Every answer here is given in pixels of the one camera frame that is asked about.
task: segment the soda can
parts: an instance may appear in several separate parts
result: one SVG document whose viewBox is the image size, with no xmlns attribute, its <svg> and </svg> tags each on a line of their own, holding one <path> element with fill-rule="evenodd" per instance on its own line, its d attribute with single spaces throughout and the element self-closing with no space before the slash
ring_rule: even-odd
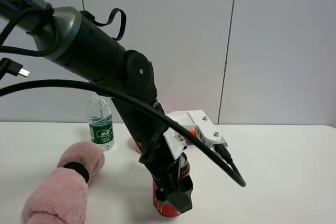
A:
<svg viewBox="0 0 336 224">
<path fill-rule="evenodd" d="M 187 160 L 187 156 L 182 153 L 181 155 L 181 173 L 180 173 L 180 179 L 186 177 L 190 173 L 190 164 L 189 161 Z M 153 206 L 158 210 L 159 214 L 161 214 L 164 217 L 177 217 L 181 213 L 177 211 L 173 206 L 166 205 L 166 204 L 161 204 L 155 194 L 155 190 L 157 190 L 157 185 L 153 180 Z"/>
</svg>

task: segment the plastic bottle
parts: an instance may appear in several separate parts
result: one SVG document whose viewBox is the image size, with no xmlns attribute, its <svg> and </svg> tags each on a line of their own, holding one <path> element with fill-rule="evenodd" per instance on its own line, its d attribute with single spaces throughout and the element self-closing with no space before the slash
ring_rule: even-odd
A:
<svg viewBox="0 0 336 224">
<path fill-rule="evenodd" d="M 92 93 L 88 105 L 88 121 L 91 140 L 103 151 L 108 151 L 114 145 L 112 113 L 105 97 Z"/>
</svg>

